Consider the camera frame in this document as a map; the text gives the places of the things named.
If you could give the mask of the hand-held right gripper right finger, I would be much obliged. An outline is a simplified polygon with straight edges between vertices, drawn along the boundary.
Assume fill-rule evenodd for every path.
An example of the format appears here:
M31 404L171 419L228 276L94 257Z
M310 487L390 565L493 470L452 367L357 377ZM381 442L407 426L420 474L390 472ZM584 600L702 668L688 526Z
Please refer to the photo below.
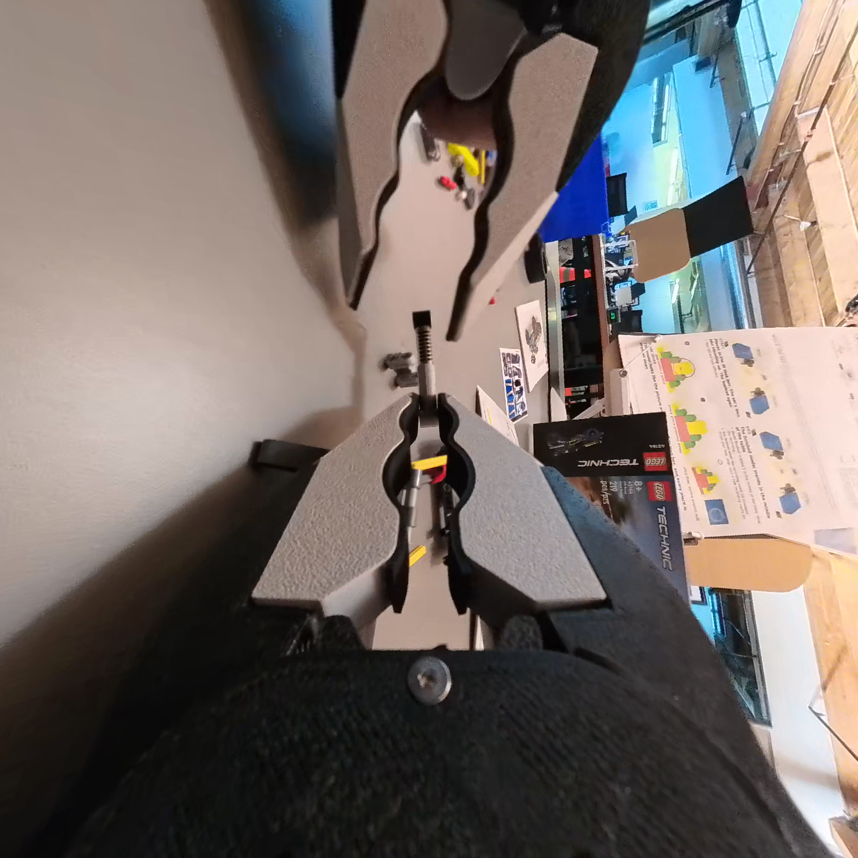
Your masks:
M456 611L534 616L606 602L541 464L452 395L437 396L437 420Z

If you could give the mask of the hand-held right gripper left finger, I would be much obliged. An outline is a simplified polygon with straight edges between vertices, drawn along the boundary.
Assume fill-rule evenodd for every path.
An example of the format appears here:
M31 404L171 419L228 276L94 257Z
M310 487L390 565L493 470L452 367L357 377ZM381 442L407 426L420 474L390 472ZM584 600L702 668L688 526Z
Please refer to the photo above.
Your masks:
M404 395L323 456L252 591L252 601L325 616L404 606L411 446L420 400Z

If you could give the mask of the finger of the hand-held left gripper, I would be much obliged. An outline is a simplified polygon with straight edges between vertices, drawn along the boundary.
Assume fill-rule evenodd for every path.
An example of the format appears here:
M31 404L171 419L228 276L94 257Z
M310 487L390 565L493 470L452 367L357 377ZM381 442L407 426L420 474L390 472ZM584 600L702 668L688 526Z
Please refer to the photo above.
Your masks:
M448 37L441 1L335 1L336 213L341 278L356 310L399 184L399 146Z
M449 2L448 7L445 83L460 102L489 97L496 151L446 334L448 341L458 341L557 199L598 50L564 32L557 5L535 29L504 2Z

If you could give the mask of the lego engine assembly blue beam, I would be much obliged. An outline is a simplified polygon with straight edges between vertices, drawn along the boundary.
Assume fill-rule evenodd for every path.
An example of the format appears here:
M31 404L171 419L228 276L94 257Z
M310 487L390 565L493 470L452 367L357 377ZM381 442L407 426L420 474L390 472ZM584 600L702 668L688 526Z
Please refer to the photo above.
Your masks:
M445 542L448 538L447 518L455 498L447 481L447 473L448 456L445 454L413 461L408 482L395 498L399 511L405 515L409 570L433 552L430 550L430 544L437 540ZM422 488L429 489L433 503L433 527L427 532L423 542L418 539L413 544L413 531L417 523L417 498Z

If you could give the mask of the grey lego shock absorber assembly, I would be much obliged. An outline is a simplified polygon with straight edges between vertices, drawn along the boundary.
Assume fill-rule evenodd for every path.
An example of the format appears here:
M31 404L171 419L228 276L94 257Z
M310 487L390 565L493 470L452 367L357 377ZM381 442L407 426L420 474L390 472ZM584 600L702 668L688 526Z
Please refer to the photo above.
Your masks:
M437 378L433 360L432 314L428 310L413 313L416 340L419 424L421 430L437 426Z

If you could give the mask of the pile of loose lego pieces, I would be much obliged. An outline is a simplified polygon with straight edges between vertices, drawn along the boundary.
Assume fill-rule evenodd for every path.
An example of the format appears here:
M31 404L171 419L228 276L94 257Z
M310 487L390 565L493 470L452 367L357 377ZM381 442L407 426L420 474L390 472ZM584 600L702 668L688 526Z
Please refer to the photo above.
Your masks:
M417 125L424 161L436 168L435 187L474 211L492 180L496 152L445 143L430 133L423 121Z

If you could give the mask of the black lego set box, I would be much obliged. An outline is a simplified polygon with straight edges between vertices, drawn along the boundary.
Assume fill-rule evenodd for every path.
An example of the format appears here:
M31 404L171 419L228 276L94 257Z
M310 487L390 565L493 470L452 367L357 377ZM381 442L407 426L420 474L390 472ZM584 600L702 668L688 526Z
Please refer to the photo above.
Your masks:
M533 454L618 526L690 603L664 413L535 424Z

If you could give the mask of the lego instruction booklet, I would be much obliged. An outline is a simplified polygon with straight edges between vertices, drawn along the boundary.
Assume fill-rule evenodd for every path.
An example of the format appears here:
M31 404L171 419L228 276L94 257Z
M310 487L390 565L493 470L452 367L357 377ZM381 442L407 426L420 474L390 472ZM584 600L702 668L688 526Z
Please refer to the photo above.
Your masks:
M547 328L542 303L534 299L515 308L517 331L529 393L548 374Z

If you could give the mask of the blue partition panel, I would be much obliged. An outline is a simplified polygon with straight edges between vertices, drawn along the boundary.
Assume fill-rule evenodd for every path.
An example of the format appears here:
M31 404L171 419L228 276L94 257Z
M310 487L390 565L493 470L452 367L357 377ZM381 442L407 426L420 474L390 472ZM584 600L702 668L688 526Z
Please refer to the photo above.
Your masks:
M609 220L603 140L597 135L559 192L539 233L546 244L582 239L604 232Z

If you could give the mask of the white paper sheet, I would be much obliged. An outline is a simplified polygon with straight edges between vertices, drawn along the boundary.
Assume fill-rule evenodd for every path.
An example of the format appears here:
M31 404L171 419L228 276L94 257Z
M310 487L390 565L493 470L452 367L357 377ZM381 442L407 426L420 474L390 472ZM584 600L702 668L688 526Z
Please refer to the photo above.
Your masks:
M482 420L503 435L510 443L521 446L514 423L506 410L494 402L480 386L476 386L475 409Z

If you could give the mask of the blue sticker sheet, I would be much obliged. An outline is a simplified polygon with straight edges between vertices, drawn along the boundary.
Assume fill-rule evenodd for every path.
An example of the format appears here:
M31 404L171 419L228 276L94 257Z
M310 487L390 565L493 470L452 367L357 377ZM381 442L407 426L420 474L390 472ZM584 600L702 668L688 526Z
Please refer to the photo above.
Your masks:
M522 353L518 349L499 349L499 357L505 410L508 420L516 424L529 415L528 386Z

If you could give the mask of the black and tan board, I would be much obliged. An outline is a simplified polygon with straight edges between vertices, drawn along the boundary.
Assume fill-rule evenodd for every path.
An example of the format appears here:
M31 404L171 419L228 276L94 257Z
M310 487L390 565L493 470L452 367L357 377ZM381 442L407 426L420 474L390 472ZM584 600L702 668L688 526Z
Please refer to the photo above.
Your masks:
M684 207L666 209L624 230L633 244L633 275L648 283L675 273L693 257L753 234L742 176Z

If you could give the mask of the brown cardboard box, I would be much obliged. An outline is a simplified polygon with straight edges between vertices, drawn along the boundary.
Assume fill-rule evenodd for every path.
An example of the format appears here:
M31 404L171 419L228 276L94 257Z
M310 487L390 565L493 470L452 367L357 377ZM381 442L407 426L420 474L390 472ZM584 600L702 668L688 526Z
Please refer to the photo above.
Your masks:
M811 547L777 537L710 537L684 545L690 585L788 593L808 580Z

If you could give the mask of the wooden shelving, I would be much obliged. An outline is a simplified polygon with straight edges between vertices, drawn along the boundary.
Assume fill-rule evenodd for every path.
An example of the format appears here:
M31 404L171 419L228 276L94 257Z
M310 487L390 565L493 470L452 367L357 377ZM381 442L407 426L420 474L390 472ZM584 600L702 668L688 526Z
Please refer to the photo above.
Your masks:
M856 2L803 3L746 183L756 326L855 327Z

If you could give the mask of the printed instruction poster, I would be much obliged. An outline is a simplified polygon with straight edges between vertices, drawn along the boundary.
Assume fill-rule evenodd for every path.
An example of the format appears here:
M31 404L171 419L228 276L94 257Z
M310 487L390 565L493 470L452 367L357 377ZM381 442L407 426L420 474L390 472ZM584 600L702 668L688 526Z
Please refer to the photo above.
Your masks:
M685 531L857 548L857 332L621 335L632 413L667 419Z

